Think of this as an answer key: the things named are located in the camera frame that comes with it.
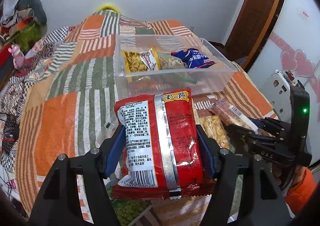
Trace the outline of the hand in orange sleeve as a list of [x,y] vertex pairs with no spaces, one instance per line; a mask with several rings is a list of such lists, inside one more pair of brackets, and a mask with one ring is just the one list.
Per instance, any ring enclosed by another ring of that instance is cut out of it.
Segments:
[[292,188],[300,182],[299,174],[301,168],[302,167],[300,165],[297,165],[293,170],[289,167],[281,167],[278,164],[272,164],[272,175],[274,176],[282,192],[287,192],[289,188]]

